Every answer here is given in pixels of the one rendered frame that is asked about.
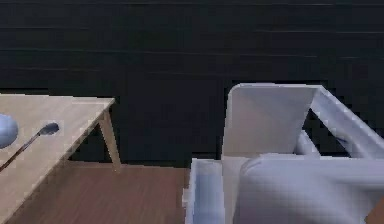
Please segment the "pale blue round object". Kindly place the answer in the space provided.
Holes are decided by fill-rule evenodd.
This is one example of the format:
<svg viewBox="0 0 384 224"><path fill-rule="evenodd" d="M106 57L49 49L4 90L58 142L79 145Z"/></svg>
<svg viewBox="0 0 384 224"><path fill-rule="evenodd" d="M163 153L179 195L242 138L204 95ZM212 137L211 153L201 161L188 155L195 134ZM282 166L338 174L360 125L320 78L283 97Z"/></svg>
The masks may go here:
<svg viewBox="0 0 384 224"><path fill-rule="evenodd" d="M9 115L0 114L0 149L11 145L17 136L17 122Z"/></svg>

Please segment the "light wooden table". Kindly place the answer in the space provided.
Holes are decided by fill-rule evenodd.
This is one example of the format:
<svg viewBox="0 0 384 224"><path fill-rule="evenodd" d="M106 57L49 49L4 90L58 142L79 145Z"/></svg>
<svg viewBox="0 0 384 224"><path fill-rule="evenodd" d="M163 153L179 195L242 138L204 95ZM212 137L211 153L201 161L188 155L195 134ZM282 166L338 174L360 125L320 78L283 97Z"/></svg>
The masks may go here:
<svg viewBox="0 0 384 224"><path fill-rule="evenodd" d="M0 114L9 115L18 135L0 149L0 224L32 200L50 176L95 127L102 131L113 169L121 170L110 115L113 98L0 94Z"/></svg>

